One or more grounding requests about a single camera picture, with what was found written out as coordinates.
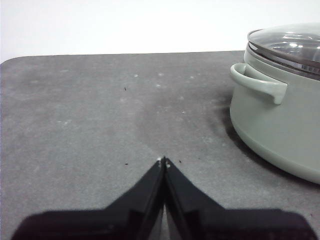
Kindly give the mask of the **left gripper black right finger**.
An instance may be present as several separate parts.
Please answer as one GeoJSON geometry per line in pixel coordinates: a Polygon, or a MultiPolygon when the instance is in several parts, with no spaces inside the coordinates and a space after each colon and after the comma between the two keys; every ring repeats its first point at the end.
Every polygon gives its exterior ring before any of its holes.
{"type": "Polygon", "coordinates": [[[164,158],[165,206],[175,240],[315,240],[300,214],[281,209],[226,209],[164,158]]]}

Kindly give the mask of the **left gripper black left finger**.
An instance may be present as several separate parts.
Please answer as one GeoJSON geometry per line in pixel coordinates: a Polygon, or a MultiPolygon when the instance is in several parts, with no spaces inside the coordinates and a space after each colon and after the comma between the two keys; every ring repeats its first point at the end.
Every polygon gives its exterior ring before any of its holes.
{"type": "Polygon", "coordinates": [[[55,210],[26,217],[16,240],[157,240],[164,208],[165,160],[101,209],[55,210]]]}

